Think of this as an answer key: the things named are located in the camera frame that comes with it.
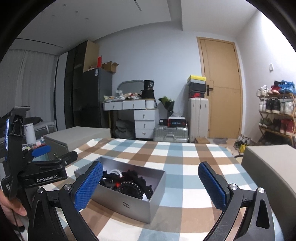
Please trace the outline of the person's left hand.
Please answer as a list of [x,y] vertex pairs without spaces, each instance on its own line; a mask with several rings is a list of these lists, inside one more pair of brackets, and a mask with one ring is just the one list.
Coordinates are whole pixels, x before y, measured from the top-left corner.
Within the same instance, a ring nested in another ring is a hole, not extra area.
[[0,190],[0,202],[1,208],[4,211],[5,216],[11,222],[14,221],[13,211],[20,216],[26,216],[27,211],[18,199],[9,200],[5,197],[2,190]]

